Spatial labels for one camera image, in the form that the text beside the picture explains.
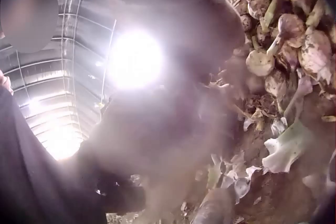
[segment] blurred object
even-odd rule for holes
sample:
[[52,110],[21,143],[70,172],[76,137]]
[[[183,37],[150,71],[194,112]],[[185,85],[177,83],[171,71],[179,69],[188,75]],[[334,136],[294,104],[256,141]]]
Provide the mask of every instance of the blurred object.
[[174,62],[173,71],[215,73],[245,40],[240,18],[227,0],[109,1],[118,27],[147,30]]
[[211,189],[191,224],[231,224],[234,219],[233,205],[234,197],[229,189]]

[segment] metal rafter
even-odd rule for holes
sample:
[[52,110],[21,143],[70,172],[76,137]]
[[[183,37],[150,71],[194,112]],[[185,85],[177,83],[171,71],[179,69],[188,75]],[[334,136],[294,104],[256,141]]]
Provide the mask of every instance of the metal rafter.
[[[79,13],[79,7],[81,5],[81,0],[78,1],[78,6],[77,6],[77,12],[76,12],[76,21],[75,21],[75,27],[74,27],[74,38],[73,40],[75,40],[76,38],[76,31],[77,31],[77,22],[78,22],[78,13]],[[73,83],[73,94],[75,96],[75,105],[76,105],[76,90],[75,90],[75,71],[74,71],[74,62],[75,62],[75,43],[73,43],[73,47],[72,47],[72,83]],[[78,116],[78,113],[77,113],[77,120],[78,120],[78,123],[79,123],[79,130],[82,134],[82,129],[81,129],[81,125],[80,125],[80,122],[79,122],[79,116]]]
[[17,60],[18,60],[19,70],[20,70],[20,74],[21,74],[22,81],[23,81],[24,89],[25,89],[25,92],[27,93],[28,99],[29,99],[29,101],[30,101],[30,97],[29,97],[28,89],[27,89],[27,86],[26,86],[26,84],[25,84],[25,82],[24,82],[24,79],[23,79],[23,74],[22,74],[22,69],[21,69],[21,64],[20,64],[20,59],[19,59],[19,53],[18,53],[18,50],[16,50],[16,52],[17,52]]
[[[66,5],[67,5],[67,0],[65,0],[65,4],[64,4],[64,12],[66,10]],[[61,64],[62,64],[62,79],[63,79],[63,87],[64,87],[64,92],[65,92],[65,99],[68,102],[67,96],[66,96],[66,87],[65,87],[65,78],[64,78],[64,62],[63,62],[63,34],[64,34],[64,21],[65,21],[65,15],[63,15],[63,20],[62,20],[62,33],[61,33]],[[70,115],[70,108],[69,108],[69,104],[67,104],[67,110],[69,111],[69,118],[71,120],[71,115]]]
[[111,53],[111,44],[112,44],[112,38],[113,38],[113,33],[114,33],[114,29],[116,28],[117,21],[114,20],[114,24],[113,24],[113,28],[112,28],[112,32],[111,32],[111,36],[109,38],[109,43],[108,43],[108,51],[107,51],[107,55],[106,55],[106,63],[105,63],[105,68],[104,68],[104,77],[103,77],[103,83],[102,83],[102,94],[101,94],[101,103],[103,103],[104,100],[104,88],[105,88],[105,78],[106,78],[106,71],[108,68],[108,61],[109,61],[109,55]]
[[[60,13],[59,15],[72,15],[72,16],[76,16],[76,14],[74,14],[74,13]],[[80,18],[82,18],[82,19],[84,19],[84,20],[86,20],[86,21],[89,21],[89,22],[91,22],[91,23],[93,23],[93,24],[96,24],[96,25],[98,25],[98,26],[100,26],[100,27],[102,27],[102,28],[105,28],[106,30],[110,30],[110,31],[112,31],[112,29],[111,28],[109,28],[109,27],[106,27],[106,26],[104,26],[104,25],[102,25],[102,24],[100,24],[100,23],[98,23],[98,22],[96,22],[96,21],[93,21],[93,20],[91,20],[91,19],[89,19],[89,18],[87,18],[87,17],[84,17],[84,16],[82,16],[82,15],[78,15],[78,17],[80,17]]]

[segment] ceiling light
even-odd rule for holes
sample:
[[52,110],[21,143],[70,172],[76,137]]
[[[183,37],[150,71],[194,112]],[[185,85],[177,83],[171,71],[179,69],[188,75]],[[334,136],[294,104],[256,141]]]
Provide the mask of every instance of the ceiling light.
[[124,33],[112,46],[109,75],[117,88],[145,87],[159,78],[162,67],[161,48],[146,32]]

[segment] person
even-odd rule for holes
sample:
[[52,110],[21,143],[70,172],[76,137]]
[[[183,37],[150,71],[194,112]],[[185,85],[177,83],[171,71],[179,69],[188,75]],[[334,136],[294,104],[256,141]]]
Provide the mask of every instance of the person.
[[[118,16],[121,27],[136,24],[164,42],[172,55],[170,75],[174,78],[166,78],[172,81],[166,83],[165,89],[120,93],[106,108],[90,139],[63,162],[55,161],[34,136],[5,88],[9,79],[3,77],[6,86],[0,87],[1,221],[106,223],[106,212],[124,214],[154,207],[164,192],[167,207],[174,206],[176,199],[168,194],[180,185],[177,189],[182,196],[187,188],[181,184],[190,181],[210,146],[214,148],[200,141],[201,137],[190,137],[204,136],[206,131],[207,114],[200,113],[201,122],[198,111],[204,104],[206,86],[198,83],[206,82],[208,73],[245,41],[240,18],[226,0],[200,1],[201,8],[199,0],[168,0],[167,5],[158,8],[148,6],[150,11],[137,4],[135,12],[116,7],[119,14],[125,14]],[[162,14],[161,18],[155,19],[156,14]],[[204,55],[210,62],[201,60]],[[185,150],[189,150],[184,153],[189,153],[188,159],[182,156]],[[154,200],[148,195],[145,198],[144,189],[129,181],[132,174],[151,177],[151,183],[160,190]]]

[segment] debris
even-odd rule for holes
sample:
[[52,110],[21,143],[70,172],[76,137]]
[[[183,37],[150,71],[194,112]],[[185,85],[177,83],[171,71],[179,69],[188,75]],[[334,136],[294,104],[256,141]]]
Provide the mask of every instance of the debris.
[[261,196],[256,198],[256,200],[253,202],[253,205],[257,205],[261,201]]
[[312,141],[312,133],[297,120],[276,139],[268,139],[264,144],[270,155],[262,164],[272,173],[289,172],[291,165],[307,149]]
[[336,116],[323,116],[323,122],[336,122]]

